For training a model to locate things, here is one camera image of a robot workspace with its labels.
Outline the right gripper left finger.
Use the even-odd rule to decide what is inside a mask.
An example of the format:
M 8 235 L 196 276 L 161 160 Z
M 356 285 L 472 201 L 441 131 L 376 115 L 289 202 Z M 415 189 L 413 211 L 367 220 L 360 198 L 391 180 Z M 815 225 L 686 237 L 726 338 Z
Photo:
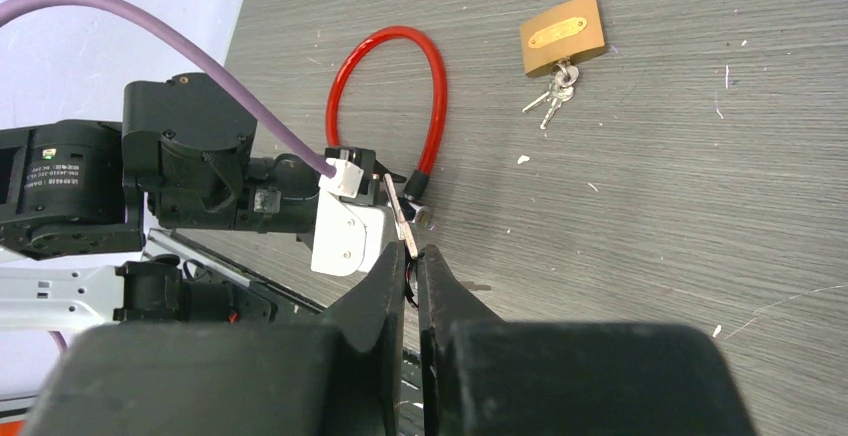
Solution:
M 324 311 L 288 323 L 121 323 L 84 332 L 27 435 L 394 435 L 406 255 L 385 247 Z

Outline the brass padlock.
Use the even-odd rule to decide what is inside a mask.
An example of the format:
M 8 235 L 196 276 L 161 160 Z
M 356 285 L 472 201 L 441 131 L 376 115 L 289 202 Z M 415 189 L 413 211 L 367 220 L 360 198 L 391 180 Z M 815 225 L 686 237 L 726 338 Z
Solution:
M 599 0 L 571 0 L 524 22 L 520 28 L 524 73 L 538 77 L 556 62 L 579 64 L 607 49 Z

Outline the silver cable lock key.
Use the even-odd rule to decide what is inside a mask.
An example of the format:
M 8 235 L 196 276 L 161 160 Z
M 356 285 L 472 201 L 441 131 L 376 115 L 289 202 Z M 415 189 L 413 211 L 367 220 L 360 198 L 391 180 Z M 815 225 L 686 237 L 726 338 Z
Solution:
M 396 186 L 392 175 L 387 172 L 383 176 L 384 186 L 388 195 L 388 200 L 395 217 L 395 223 L 398 231 L 398 237 L 404 242 L 406 250 L 412 260 L 417 260 L 419 250 L 414 239 L 414 235 L 409 222 L 407 221 L 404 212 L 400 205 L 400 200 L 397 195 Z

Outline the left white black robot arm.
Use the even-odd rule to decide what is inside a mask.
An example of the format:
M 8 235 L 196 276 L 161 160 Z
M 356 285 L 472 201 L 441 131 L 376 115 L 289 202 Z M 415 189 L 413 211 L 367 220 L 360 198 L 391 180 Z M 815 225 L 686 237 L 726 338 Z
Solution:
M 293 154 L 253 157 L 256 129 L 256 119 L 203 73 L 129 83 L 119 122 L 5 129 L 1 247 L 35 261 L 138 252 L 146 214 L 167 229 L 305 235 L 315 227 L 318 173 Z M 238 315 L 231 284 L 186 276 L 169 255 L 1 275 L 5 330 Z

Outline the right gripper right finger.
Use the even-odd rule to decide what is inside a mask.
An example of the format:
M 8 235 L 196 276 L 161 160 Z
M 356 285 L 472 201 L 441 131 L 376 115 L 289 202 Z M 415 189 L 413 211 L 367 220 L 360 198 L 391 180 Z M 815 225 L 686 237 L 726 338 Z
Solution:
M 751 435 L 714 341 L 681 324 L 516 322 L 417 263 L 429 435 Z

